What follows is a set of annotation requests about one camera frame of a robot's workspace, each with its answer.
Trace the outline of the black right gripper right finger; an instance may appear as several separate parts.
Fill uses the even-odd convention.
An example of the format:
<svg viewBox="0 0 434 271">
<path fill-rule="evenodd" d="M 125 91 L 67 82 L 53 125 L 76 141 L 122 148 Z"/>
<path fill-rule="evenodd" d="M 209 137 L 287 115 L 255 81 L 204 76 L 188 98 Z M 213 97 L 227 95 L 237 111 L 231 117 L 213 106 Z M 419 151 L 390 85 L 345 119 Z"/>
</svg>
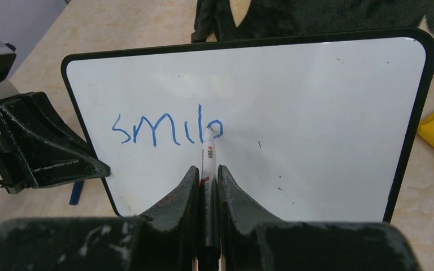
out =
<svg viewBox="0 0 434 271">
<path fill-rule="evenodd" d="M 218 168 L 224 270 L 420 270 L 403 234 L 387 223 L 286 222 Z"/>
</svg>

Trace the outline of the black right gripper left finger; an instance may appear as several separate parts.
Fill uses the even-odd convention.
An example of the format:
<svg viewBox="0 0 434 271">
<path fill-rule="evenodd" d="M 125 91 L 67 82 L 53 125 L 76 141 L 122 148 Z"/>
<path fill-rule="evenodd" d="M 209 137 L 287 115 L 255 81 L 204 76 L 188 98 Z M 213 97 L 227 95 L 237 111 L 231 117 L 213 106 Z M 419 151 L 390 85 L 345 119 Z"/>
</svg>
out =
<svg viewBox="0 0 434 271">
<path fill-rule="evenodd" d="M 196 270 L 199 171 L 132 217 L 17 218 L 0 224 L 0 270 Z"/>
</svg>

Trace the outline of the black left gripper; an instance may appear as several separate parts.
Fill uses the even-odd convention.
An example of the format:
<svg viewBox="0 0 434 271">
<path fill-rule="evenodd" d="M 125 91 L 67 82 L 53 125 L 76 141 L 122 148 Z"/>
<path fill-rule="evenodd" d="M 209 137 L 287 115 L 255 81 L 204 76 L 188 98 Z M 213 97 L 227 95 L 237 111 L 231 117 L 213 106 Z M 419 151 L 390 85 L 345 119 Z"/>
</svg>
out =
<svg viewBox="0 0 434 271">
<path fill-rule="evenodd" d="M 0 187 L 9 194 L 110 173 L 110 167 L 61 119 L 45 93 L 0 100 Z"/>
</svg>

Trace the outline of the blue marker cap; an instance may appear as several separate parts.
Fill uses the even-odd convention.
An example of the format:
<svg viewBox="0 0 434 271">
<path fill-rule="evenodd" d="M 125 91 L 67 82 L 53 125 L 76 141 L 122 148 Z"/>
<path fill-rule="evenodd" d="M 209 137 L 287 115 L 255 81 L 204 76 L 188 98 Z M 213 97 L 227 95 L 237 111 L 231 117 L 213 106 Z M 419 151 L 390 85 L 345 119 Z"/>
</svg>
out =
<svg viewBox="0 0 434 271">
<path fill-rule="evenodd" d="M 73 184 L 69 205 L 71 206 L 78 205 L 80 195 L 83 189 L 83 185 L 84 185 L 84 181 L 78 181 Z"/>
</svg>

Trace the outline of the blue capped whiteboard marker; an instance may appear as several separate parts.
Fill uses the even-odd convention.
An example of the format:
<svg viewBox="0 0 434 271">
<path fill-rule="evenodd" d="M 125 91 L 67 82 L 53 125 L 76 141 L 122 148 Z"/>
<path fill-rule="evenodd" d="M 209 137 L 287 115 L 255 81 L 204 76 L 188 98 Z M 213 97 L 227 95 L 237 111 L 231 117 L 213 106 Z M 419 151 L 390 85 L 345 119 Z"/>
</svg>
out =
<svg viewBox="0 0 434 271">
<path fill-rule="evenodd" d="M 200 178 L 201 239 L 197 250 L 198 270 L 218 270 L 221 255 L 219 229 L 218 167 L 214 131 L 207 126 L 203 133 Z"/>
</svg>

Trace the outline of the small whiteboard black frame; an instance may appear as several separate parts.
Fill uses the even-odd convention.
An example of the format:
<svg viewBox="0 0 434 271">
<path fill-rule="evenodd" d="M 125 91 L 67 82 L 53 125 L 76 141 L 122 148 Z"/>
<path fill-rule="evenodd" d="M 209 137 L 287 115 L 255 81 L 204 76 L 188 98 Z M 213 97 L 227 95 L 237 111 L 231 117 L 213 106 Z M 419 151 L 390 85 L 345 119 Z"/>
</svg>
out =
<svg viewBox="0 0 434 271">
<path fill-rule="evenodd" d="M 110 176 L 138 215 L 200 166 L 203 132 L 240 188 L 287 221 L 385 221 L 434 70 L 415 28 L 72 54 L 61 73 Z"/>
</svg>

